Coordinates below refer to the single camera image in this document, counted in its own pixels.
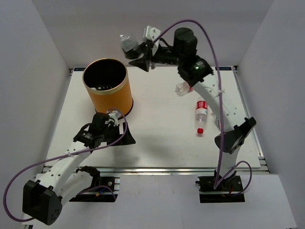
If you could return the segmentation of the black-label clear bottle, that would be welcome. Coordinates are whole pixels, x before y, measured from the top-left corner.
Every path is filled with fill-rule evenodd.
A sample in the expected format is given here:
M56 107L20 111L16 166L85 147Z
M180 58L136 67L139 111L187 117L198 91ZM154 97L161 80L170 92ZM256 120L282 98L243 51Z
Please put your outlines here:
M121 34L121 49L129 60L137 59L141 55L141 49L136 38L130 34Z

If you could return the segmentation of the small red-label cola bottle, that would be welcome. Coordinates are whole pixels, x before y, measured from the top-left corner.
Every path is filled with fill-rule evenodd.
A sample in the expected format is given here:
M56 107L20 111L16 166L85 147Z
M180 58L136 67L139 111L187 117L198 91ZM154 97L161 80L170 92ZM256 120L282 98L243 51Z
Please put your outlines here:
M176 85L176 88L175 88L175 92L179 96L183 96L192 91L193 91L193 88L187 82L179 83Z

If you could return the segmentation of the tall red-label water bottle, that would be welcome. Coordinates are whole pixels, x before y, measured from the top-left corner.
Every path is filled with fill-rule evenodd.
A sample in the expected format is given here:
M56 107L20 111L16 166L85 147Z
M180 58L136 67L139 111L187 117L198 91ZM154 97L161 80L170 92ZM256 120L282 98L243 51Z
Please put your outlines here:
M195 127L197 129L197 134L202 135L205 131L205 126L208 117L208 104L202 98L199 97L196 102L195 107Z

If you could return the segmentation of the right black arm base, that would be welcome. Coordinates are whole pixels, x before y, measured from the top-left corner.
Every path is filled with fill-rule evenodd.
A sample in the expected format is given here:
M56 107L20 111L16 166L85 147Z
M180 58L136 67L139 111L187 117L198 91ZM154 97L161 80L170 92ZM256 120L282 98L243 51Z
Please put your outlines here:
M243 190L240 176L222 182L214 189L214 176L198 177L195 184L199 188L200 203L242 203L245 202L244 194L238 194Z

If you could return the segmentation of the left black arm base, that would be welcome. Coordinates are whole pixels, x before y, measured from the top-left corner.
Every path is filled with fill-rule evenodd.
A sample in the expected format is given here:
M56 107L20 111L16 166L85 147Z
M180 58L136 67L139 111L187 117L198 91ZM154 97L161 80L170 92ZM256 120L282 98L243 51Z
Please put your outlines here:
M76 169L76 173L80 172L85 172L90 176L91 185L72 198L70 202L113 203L116 201L119 193L119 177L101 175L98 169L89 166Z

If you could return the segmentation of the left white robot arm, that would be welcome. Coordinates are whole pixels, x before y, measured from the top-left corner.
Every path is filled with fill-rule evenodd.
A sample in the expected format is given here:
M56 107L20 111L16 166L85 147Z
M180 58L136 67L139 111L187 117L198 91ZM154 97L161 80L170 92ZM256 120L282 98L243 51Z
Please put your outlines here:
M123 122L120 131L120 118L124 115L117 109L96 113L56 163L36 181L29 180L24 185L22 211L49 226L57 220L63 206L77 195L98 189L112 192L101 184L98 169L80 164L95 150L135 144L127 122Z

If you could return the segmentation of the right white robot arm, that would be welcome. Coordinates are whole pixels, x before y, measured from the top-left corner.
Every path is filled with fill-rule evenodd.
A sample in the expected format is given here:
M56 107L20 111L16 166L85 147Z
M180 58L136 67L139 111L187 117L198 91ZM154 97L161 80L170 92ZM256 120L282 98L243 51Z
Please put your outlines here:
M180 77L208 103L221 128L214 139L220 149L215 184L220 190L227 190L233 183L238 152L256 120L245 117L222 90L221 76L214 76L208 62L197 55L197 38L191 29L176 29L173 45L160 46L162 36L163 32L148 26L142 43L128 38L121 47L129 64L146 72L154 64L177 66Z

